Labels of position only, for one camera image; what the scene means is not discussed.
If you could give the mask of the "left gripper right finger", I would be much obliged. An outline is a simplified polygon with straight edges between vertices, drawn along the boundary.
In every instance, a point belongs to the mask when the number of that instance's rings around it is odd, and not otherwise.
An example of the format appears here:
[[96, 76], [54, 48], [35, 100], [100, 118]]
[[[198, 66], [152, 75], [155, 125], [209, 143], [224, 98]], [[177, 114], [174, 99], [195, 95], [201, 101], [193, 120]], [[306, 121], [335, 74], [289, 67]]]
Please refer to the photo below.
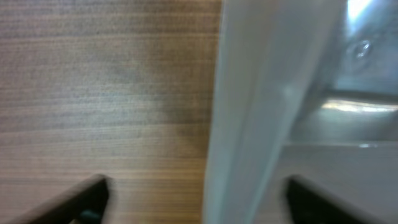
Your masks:
[[380, 224], [382, 221], [344, 202], [299, 175], [287, 178], [284, 200], [294, 224]]

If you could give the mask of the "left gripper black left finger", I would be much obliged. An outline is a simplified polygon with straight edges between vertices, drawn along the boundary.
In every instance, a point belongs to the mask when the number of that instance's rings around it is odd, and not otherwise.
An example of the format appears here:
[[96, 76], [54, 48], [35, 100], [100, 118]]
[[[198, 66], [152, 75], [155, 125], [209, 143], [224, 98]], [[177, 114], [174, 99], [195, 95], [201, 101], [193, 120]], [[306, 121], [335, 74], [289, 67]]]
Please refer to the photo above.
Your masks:
[[111, 198], [111, 179], [96, 174], [10, 220], [11, 224], [101, 224]]

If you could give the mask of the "clear plastic container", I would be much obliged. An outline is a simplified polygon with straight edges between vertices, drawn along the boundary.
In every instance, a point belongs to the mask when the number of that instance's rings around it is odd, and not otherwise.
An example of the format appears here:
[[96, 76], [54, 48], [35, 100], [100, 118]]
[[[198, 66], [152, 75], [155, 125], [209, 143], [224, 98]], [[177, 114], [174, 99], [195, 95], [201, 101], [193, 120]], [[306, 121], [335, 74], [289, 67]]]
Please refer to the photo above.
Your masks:
[[299, 175], [397, 222], [397, 2], [224, 1], [203, 223], [292, 223]]

